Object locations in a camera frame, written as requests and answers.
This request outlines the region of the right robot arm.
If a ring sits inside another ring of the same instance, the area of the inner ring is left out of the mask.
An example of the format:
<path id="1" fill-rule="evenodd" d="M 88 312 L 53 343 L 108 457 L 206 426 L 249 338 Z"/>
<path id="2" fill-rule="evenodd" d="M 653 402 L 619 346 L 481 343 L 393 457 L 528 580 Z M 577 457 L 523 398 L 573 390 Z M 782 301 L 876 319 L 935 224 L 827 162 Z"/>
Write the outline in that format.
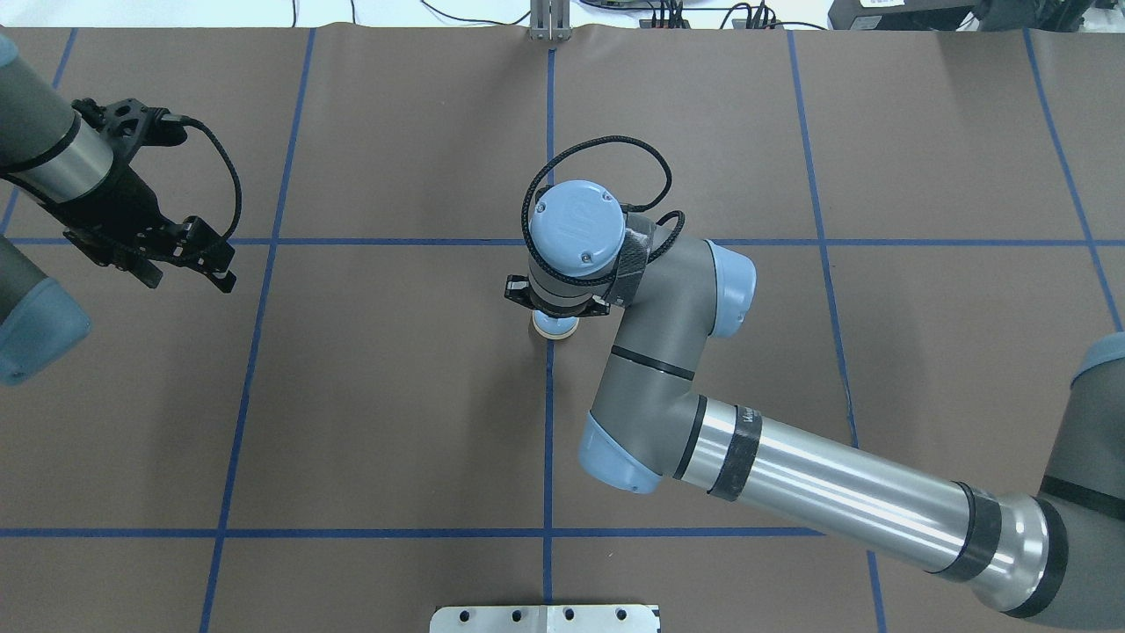
<path id="1" fill-rule="evenodd" d="M 507 300 L 565 331 L 624 311 L 579 447 L 592 477 L 638 494 L 675 478 L 965 585 L 1009 617 L 1120 629 L 1119 332 L 1084 353 L 1038 492 L 993 494 L 696 394 L 706 341 L 752 307 L 749 257 L 587 180 L 530 186 L 519 224 L 529 273 Z"/>

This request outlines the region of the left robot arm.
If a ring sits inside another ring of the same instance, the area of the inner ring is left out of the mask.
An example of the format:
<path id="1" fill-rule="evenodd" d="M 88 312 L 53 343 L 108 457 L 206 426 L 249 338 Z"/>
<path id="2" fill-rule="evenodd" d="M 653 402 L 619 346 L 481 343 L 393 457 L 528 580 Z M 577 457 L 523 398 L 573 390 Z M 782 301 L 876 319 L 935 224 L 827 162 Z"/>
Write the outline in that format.
<path id="1" fill-rule="evenodd" d="M 141 150 L 173 148 L 198 132 L 228 170 L 233 211 L 224 229 L 197 215 L 174 221 L 133 166 Z M 24 252 L 32 234 L 15 232 L 16 211 L 40 211 L 61 244 L 96 266 L 120 270 L 156 288 L 164 266 L 194 270 L 233 291 L 232 236 L 243 189 L 230 153 L 202 121 L 125 98 L 68 99 L 19 45 L 3 38 L 3 385 L 24 385 L 84 340 L 89 314 Z"/>

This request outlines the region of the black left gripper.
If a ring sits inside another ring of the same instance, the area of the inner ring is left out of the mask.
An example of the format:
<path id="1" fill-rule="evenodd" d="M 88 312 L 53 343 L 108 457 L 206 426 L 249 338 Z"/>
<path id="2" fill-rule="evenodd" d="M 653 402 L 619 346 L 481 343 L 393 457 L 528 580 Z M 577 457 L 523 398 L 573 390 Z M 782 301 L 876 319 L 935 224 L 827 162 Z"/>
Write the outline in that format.
<path id="1" fill-rule="evenodd" d="M 63 225 L 63 236 L 98 266 L 117 266 L 156 289 L 156 263 L 194 269 L 222 293 L 232 293 L 236 248 L 200 217 L 176 224 L 160 212 L 156 193 L 126 162 L 62 168 L 40 181 L 40 207 Z"/>

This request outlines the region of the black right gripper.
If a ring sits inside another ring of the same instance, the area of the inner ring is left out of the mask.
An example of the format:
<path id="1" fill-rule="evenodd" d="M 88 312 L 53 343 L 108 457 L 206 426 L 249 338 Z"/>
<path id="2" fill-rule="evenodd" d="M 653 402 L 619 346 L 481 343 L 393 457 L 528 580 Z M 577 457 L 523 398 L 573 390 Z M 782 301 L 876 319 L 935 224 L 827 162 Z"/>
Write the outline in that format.
<path id="1" fill-rule="evenodd" d="M 505 281 L 504 297 L 531 311 L 541 311 L 552 319 L 585 319 L 586 317 L 603 317 L 611 311 L 611 306 L 594 293 L 562 296 L 547 291 L 526 275 L 508 275 Z"/>

